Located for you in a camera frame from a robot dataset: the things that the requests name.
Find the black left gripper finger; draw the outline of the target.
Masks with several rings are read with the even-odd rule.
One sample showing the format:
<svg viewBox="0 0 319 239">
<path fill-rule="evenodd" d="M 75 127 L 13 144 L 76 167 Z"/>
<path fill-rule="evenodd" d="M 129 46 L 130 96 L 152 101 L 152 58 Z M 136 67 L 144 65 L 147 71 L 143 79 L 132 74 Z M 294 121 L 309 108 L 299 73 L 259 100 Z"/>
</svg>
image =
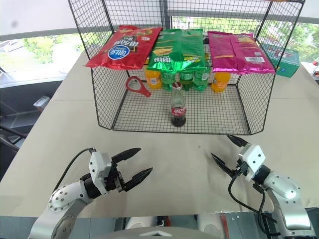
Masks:
<svg viewBox="0 0 319 239">
<path fill-rule="evenodd" d="M 134 175 L 130 181 L 124 184 L 124 191 L 128 192 L 129 190 L 133 189 L 134 187 L 142 183 L 150 175 L 152 170 L 153 168 L 151 167 L 151 168 L 142 170 L 138 174 Z"/>
<path fill-rule="evenodd" d="M 141 148 L 131 148 L 131 149 L 125 150 L 123 152 L 120 152 L 119 154 L 117 154 L 111 158 L 112 162 L 119 163 L 122 160 L 127 160 L 127 159 L 133 157 L 135 154 L 137 154 L 140 150 L 141 150 Z"/>
</svg>

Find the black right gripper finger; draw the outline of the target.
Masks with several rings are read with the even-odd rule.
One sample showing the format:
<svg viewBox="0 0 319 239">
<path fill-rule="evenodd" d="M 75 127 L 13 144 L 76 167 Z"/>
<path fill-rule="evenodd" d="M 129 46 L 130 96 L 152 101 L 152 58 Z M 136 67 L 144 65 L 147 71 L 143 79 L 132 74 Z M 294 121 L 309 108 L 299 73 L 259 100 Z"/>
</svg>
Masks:
<svg viewBox="0 0 319 239">
<path fill-rule="evenodd" d="M 231 140 L 232 143 L 234 143 L 238 147 L 245 147 L 247 144 L 249 144 L 249 142 L 247 142 L 246 140 L 235 135 L 227 135 L 227 137 Z"/>
<path fill-rule="evenodd" d="M 225 162 L 221 160 L 217 155 L 213 153 L 210 153 L 210 154 L 211 154 L 211 157 L 216 162 L 216 164 L 218 165 L 218 167 L 222 169 L 227 175 L 229 175 L 230 177 L 233 177 L 235 175 L 235 170 L 228 168 Z"/>
</svg>

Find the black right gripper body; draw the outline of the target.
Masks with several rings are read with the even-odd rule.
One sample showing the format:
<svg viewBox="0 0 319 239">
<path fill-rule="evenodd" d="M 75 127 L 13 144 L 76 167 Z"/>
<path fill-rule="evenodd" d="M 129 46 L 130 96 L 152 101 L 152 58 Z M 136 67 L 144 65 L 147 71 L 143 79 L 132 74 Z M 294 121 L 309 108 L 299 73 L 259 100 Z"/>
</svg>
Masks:
<svg viewBox="0 0 319 239">
<path fill-rule="evenodd" d="M 249 165 L 247 164 L 247 162 L 245 162 L 242 159 L 238 159 L 236 169 L 232 170 L 231 178 L 234 178 L 235 176 L 240 176 L 240 175 L 247 176 L 248 169 L 249 169 Z"/>
</svg>

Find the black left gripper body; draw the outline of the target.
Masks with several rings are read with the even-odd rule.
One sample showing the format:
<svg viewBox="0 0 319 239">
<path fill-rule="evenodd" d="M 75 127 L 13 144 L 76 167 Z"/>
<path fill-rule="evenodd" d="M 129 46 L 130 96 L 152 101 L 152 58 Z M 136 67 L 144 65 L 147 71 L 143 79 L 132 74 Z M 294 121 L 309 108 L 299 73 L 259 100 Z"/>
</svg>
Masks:
<svg viewBox="0 0 319 239">
<path fill-rule="evenodd" d="M 111 168 L 108 176 L 104 178 L 106 191 L 118 190 L 122 192 L 126 190 L 126 185 L 120 171 L 117 170 L 117 163 L 120 162 L 115 156 L 111 158 Z"/>
</svg>

